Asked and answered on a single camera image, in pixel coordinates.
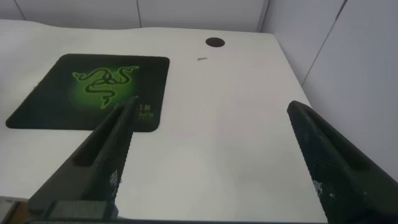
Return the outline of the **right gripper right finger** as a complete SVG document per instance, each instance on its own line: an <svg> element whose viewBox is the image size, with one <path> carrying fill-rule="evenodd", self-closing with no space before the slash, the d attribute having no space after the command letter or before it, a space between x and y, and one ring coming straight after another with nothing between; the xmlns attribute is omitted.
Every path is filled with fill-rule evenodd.
<svg viewBox="0 0 398 224"><path fill-rule="evenodd" d="M311 107L287 113L328 223L397 223L397 182Z"/></svg>

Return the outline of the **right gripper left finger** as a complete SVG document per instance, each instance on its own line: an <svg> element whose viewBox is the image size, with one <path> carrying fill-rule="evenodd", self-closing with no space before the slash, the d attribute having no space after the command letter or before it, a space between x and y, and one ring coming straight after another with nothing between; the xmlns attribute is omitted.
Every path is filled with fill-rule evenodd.
<svg viewBox="0 0 398 224"><path fill-rule="evenodd" d="M115 201L138 120L138 97L117 105L28 201L33 214L64 200Z"/></svg>

